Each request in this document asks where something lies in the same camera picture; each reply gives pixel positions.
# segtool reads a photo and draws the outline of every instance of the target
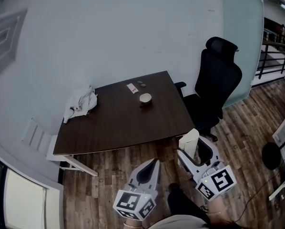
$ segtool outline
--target chair seat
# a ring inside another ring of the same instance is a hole
[[[186,96],[183,100],[198,131],[209,129],[219,123],[213,106],[204,103],[197,94]]]

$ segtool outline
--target person's leg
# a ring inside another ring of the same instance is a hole
[[[191,215],[201,218],[206,223],[210,222],[207,214],[193,203],[177,184],[170,184],[169,191],[168,205],[172,215]]]

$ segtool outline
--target tabletop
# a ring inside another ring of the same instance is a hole
[[[128,84],[138,89],[132,93]],[[86,116],[62,122],[54,155],[85,154],[136,146],[178,136],[194,128],[189,113],[167,71],[95,89],[97,106]],[[139,97],[152,96],[140,107]]]

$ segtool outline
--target white cloth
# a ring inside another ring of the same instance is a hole
[[[97,95],[91,85],[75,90],[66,103],[63,122],[66,124],[71,118],[87,115],[96,105]]]
[[[205,221],[189,215],[174,215],[160,220],[149,229],[207,229]]]

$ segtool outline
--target office chair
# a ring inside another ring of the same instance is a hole
[[[197,94],[183,97],[181,88],[186,83],[175,83],[195,128],[214,142],[218,138],[210,130],[223,119],[222,107],[242,78],[240,68],[234,63],[237,49],[227,40],[212,37],[202,51],[200,73],[194,88]]]

